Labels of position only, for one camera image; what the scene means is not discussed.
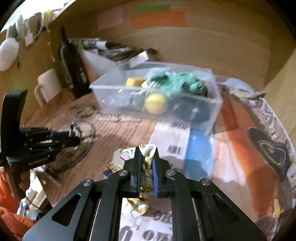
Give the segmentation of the person left hand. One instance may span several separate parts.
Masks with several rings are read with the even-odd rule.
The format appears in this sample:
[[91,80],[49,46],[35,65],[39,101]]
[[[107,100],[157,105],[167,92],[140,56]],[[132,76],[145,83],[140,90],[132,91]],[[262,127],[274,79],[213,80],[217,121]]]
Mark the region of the person left hand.
[[10,187],[12,197],[21,200],[25,198],[26,191],[30,186],[30,172],[13,173],[10,168],[4,167],[4,176]]

